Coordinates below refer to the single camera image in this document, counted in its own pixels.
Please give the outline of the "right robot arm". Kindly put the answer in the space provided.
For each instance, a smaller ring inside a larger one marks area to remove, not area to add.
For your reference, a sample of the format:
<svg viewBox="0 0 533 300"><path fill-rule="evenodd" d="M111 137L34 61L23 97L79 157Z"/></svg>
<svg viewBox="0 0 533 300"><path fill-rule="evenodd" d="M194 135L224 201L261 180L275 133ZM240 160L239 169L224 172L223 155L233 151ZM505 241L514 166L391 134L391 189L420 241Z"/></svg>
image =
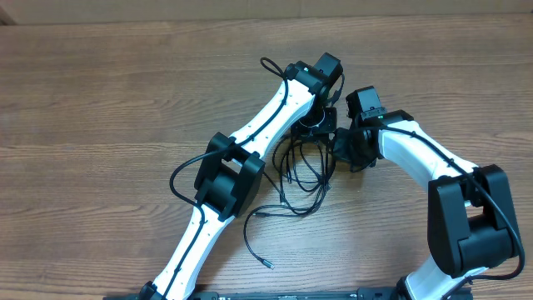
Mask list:
<svg viewBox="0 0 533 300"><path fill-rule="evenodd" d="M334 157L355 172L391 161L428 197L430 256L395 287L359 288L360 299L471 299L472 282L507 281L522 273L525 249L500 167L456 156L407 112L387 111L374 87L350 93L346 104L351 126L336 130Z"/></svg>

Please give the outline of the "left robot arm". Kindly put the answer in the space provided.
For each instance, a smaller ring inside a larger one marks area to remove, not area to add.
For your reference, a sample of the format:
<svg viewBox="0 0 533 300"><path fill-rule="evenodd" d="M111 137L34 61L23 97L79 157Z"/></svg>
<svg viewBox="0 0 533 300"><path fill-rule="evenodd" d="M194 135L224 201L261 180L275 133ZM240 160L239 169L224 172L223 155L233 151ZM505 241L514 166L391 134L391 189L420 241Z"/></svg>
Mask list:
<svg viewBox="0 0 533 300"><path fill-rule="evenodd" d="M264 157L287 130L305 139L328 138L336 126L333 103L340 97L332 87L344 78L338 58L324 53L314 65L302 61L280 69L270 59L264 68L281 77L271 101L245 126L230 136L217 133L204 154L190 201L192 217L162 272L141 289L147 300L187 299L222 231L241 216L257 195Z"/></svg>

